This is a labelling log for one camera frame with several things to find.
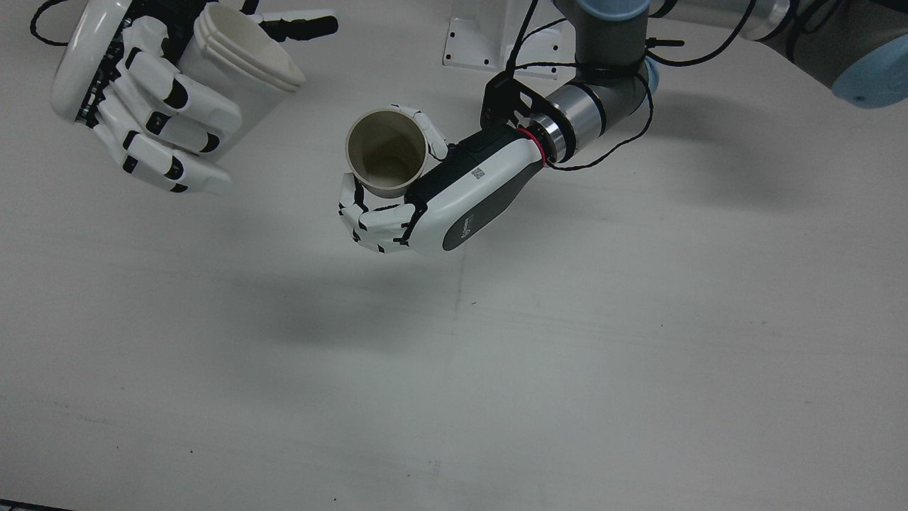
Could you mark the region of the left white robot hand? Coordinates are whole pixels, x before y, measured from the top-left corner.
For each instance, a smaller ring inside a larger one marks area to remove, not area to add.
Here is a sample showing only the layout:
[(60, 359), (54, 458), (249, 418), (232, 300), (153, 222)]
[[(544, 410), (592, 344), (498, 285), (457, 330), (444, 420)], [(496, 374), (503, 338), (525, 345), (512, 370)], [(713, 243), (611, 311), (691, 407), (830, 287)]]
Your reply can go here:
[(449, 143), (419, 109), (363, 114), (345, 139), (338, 215), (351, 239), (376, 253), (455, 250), (497, 218), (543, 168), (538, 136), (484, 128)]

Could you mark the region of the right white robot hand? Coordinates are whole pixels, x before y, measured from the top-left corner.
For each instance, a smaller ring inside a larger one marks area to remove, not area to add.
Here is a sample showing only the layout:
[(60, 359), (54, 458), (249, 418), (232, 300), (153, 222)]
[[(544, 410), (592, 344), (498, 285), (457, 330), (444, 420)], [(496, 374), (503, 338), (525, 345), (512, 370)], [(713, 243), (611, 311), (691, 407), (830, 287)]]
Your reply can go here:
[(305, 81), (282, 47), (338, 31), (330, 9), (257, 13), (218, 1), (90, 1), (50, 103), (127, 175), (171, 193), (224, 194), (218, 160)]

